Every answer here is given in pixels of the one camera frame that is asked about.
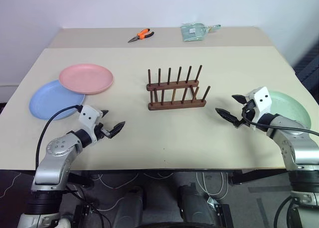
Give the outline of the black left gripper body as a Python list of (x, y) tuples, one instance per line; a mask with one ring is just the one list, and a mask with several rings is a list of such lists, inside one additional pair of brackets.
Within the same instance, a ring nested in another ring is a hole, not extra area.
[(111, 138), (111, 133), (104, 129), (102, 123), (99, 123), (95, 126), (95, 136), (97, 139), (103, 139), (104, 137)]

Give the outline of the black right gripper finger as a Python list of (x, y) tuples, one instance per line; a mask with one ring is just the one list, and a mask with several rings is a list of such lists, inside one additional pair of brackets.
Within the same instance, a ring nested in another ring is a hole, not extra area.
[(238, 120), (238, 118), (236, 116), (232, 115), (229, 111), (224, 110), (224, 109), (220, 109), (220, 108), (216, 108), (215, 110), (224, 120), (230, 122), (234, 126), (241, 125), (241, 121)]
[(247, 99), (244, 95), (232, 95), (232, 98), (241, 104), (247, 104)]

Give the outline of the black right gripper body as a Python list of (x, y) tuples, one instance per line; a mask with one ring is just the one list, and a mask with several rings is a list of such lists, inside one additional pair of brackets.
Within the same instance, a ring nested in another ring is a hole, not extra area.
[(256, 107), (256, 104), (253, 100), (249, 100), (247, 101), (246, 103), (243, 103), (242, 104), (244, 105), (243, 109), (242, 109), (242, 119), (241, 120), (237, 120), (235, 123), (234, 123), (234, 126), (235, 127), (240, 127), (242, 125), (246, 125), (248, 127), (250, 127), (250, 123), (248, 122), (248, 120), (250, 122), (252, 122), (253, 118), (255, 117), (255, 107)]

